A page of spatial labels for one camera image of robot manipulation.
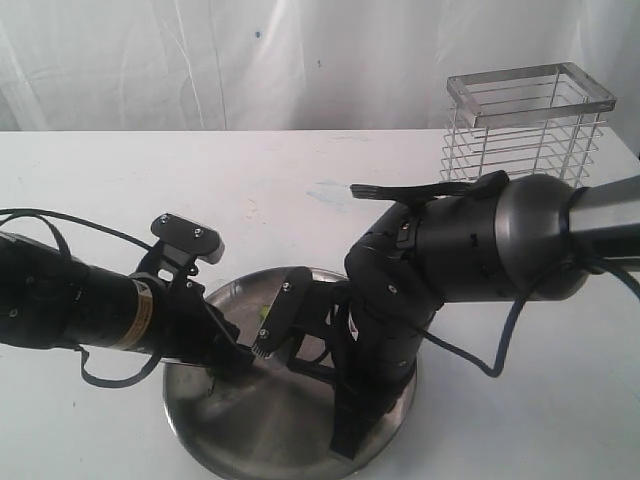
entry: metal wire basket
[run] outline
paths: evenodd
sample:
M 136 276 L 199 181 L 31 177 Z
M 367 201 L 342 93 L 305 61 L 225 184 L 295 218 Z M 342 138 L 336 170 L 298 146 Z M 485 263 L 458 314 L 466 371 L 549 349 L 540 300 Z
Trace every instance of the metal wire basket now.
M 588 177 L 603 114 L 616 98 L 573 63 L 449 77 L 453 100 L 443 180 L 545 173 L 573 185 Z

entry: wire rack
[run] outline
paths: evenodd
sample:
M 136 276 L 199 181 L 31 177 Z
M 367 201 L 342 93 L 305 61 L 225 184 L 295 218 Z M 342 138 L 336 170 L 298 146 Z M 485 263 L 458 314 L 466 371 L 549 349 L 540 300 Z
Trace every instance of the wire rack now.
M 449 77 L 443 180 L 505 170 L 581 186 L 616 98 L 572 63 Z

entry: white curtain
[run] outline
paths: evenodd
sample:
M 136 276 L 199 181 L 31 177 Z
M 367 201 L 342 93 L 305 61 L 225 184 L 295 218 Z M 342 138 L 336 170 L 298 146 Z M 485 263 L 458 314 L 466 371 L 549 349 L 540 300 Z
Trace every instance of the white curtain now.
M 2 130 L 435 128 L 450 75 L 572 60 L 640 150 L 638 0 L 14 0 Z

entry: silver metal bowl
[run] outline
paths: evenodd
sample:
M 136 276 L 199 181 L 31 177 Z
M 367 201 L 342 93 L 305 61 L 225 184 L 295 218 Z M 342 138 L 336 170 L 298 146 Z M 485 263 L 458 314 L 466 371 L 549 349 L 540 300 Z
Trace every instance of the silver metal bowl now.
M 251 345 L 260 313 L 271 305 L 290 268 L 253 273 L 217 290 L 207 301 L 241 329 Z M 315 280 L 344 277 L 313 270 Z M 322 345 L 303 344 L 300 354 L 317 356 Z M 374 428 L 352 462 L 329 454 L 333 390 L 329 385 L 275 369 L 256 358 L 252 370 L 231 381 L 204 368 L 167 365 L 164 402 L 182 445 L 211 472 L 226 479 L 288 480 L 343 478 L 366 465 L 402 424 L 415 393 L 415 377 L 394 409 Z

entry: white tabletop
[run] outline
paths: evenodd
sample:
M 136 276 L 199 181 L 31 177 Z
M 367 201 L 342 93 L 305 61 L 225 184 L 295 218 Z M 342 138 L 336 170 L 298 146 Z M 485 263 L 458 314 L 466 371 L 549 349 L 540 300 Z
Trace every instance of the white tabletop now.
M 78 215 L 148 242 L 165 211 L 221 232 L 227 250 L 198 277 L 210 289 L 278 265 L 342 271 L 387 202 L 350 183 L 440 179 L 442 131 L 0 134 L 0 205 Z M 607 130 L 588 183 L 640 174 Z M 58 222 L 72 253 L 130 273 L 142 251 Z M 11 224 L 41 240 L 34 221 Z M 446 305 L 433 331 L 491 361 L 507 304 Z M 425 344 L 407 423 L 365 479 L 637 479 L 640 314 L 606 276 L 573 298 L 527 305 L 497 380 Z M 144 362 L 94 349 L 89 369 L 117 378 Z M 0 478 L 211 479 L 165 418 L 162 372 L 124 390 L 79 375 L 68 351 L 0 346 Z

